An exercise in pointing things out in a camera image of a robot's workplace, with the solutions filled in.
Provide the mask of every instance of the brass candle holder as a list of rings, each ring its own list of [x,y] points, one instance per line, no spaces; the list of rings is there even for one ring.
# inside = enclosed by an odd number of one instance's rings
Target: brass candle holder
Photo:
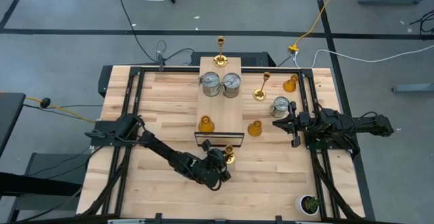
[[[225,55],[222,55],[224,37],[217,37],[217,43],[220,50],[220,54],[214,57],[214,65],[217,67],[225,67],[228,64],[228,58]]]
[[[264,72],[264,82],[262,83],[262,87],[253,92],[253,98],[257,101],[263,101],[267,97],[267,94],[264,91],[265,82],[268,81],[271,77],[269,72]]]
[[[235,153],[233,152],[232,145],[226,145],[224,148],[224,159],[226,160],[226,164],[232,164],[235,161]]]

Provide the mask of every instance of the wooden board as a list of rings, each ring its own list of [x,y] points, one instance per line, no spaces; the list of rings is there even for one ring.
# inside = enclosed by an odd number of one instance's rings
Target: wooden board
[[[120,116],[128,71],[129,67],[113,67],[101,119],[115,120]],[[314,69],[313,72],[321,105],[339,110],[330,70]],[[223,183],[219,191],[210,191],[174,172],[152,151],[134,147],[121,216],[153,218],[160,212],[163,218],[170,219],[274,220],[276,215],[281,215],[283,220],[319,220],[319,216],[298,214],[294,208],[297,196],[316,194],[310,154],[304,145],[292,148],[292,136],[272,126],[274,118],[268,113],[268,106],[277,96],[284,95],[300,104],[299,87],[293,93],[283,92],[282,83],[290,75],[272,73],[264,87],[267,99],[258,102],[252,98],[252,91],[261,85],[261,77],[261,73],[246,73],[241,77],[240,95],[246,101],[242,110],[243,131],[255,119],[261,119],[264,127],[259,137],[246,133],[242,147],[235,149],[235,163],[229,166],[232,179]],[[146,128],[175,150],[205,157],[193,136],[197,126],[197,73],[148,72],[143,85],[139,114]],[[310,96],[308,104],[312,108]],[[77,213],[86,210],[105,186],[112,154],[113,148],[107,147],[91,158]],[[350,155],[343,150],[332,150],[330,163],[336,188],[353,210],[363,216]],[[325,187],[324,190],[326,208],[331,215],[330,199]],[[114,188],[111,212],[116,194]]]
[[[236,73],[241,76],[241,59],[228,58],[228,64],[225,67],[217,67],[213,63],[212,57],[201,58],[199,76],[212,71],[217,73],[220,81],[227,73]],[[239,94],[234,98],[227,98],[223,95],[223,90],[216,96],[209,97],[203,93],[202,84],[199,85],[197,93],[197,125],[203,115],[209,115],[216,127],[214,132],[242,132],[243,125],[243,98]],[[224,145],[225,138],[220,138],[219,145]]]

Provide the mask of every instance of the metal can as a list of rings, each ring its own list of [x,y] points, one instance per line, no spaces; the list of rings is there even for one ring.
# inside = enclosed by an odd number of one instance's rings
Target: metal can
[[[215,72],[207,72],[200,77],[202,90],[206,96],[215,96],[220,92],[220,78]]]
[[[287,98],[278,96],[270,105],[270,114],[276,118],[283,117],[288,111],[288,105],[290,105],[290,101]]]
[[[239,87],[241,85],[241,78],[238,74],[227,73],[223,77],[223,94],[227,98],[234,98],[239,93]]]

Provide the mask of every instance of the wooden table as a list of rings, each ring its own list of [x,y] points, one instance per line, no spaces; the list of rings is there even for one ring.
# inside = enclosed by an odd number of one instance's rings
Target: wooden table
[[[113,67],[102,120],[116,120],[121,115],[129,69],[129,66]],[[321,105],[339,110],[330,70],[313,69],[313,73]],[[197,130],[197,78],[198,73],[146,72],[139,114],[144,118],[146,128],[157,138],[177,151],[187,151],[203,158],[205,153],[196,145],[193,135]],[[253,99],[252,92],[260,88],[262,73],[242,74],[239,96],[243,96],[245,138],[242,147],[235,149],[235,163],[229,165],[232,178],[223,183],[219,191],[210,191],[184,178],[156,153],[135,146],[121,216],[154,218],[156,213],[162,213],[167,219],[274,220],[276,215],[281,215],[283,220],[320,220],[319,215],[307,217],[294,208],[298,196],[316,195],[309,151],[304,145],[292,148],[292,135],[271,124],[275,118],[269,115],[268,108],[277,96],[286,96],[301,108],[299,87],[293,93],[282,89],[287,79],[289,75],[272,73],[264,87],[267,99],[258,102]],[[132,110],[134,93],[132,95],[129,111]],[[310,96],[308,101],[309,108],[313,108]],[[263,133],[256,138],[247,133],[248,124],[255,119],[263,123]],[[91,158],[77,213],[86,210],[105,186],[112,154],[113,148],[105,147]],[[353,210],[363,216],[349,153],[329,150],[329,154],[336,188]],[[324,186],[323,190],[327,213],[331,217],[328,191]],[[117,186],[112,192],[109,212],[114,211],[116,194]]]

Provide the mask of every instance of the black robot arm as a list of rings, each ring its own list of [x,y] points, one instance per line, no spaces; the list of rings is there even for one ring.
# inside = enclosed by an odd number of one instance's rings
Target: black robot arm
[[[219,190],[222,182],[231,178],[227,171],[224,153],[219,149],[211,149],[209,140],[202,143],[202,148],[207,153],[203,160],[190,153],[174,151],[148,130],[143,132],[138,144],[165,158],[177,173],[204,184],[213,191]]]
[[[273,121],[274,126],[294,135],[293,147],[300,145],[297,131],[312,134],[314,143],[323,147],[327,147],[330,142],[335,142],[337,145],[346,145],[346,148],[355,147],[353,141],[356,133],[369,132],[375,136],[390,136],[393,133],[389,119],[375,112],[368,112],[361,117],[349,117],[333,109],[321,107],[321,110],[312,118],[309,112],[302,111],[296,115],[295,110],[296,103],[291,102],[288,106],[289,115]]]
[[[144,132],[139,137],[136,136],[136,131],[140,127]],[[231,178],[227,171],[224,151],[211,148],[209,140],[202,143],[202,149],[207,153],[204,159],[190,153],[175,151],[148,131],[144,127],[143,119],[137,115],[122,115],[107,132],[94,130],[86,132],[85,135],[98,145],[142,145],[166,159],[177,173],[204,184],[213,191],[219,190],[222,182]]]

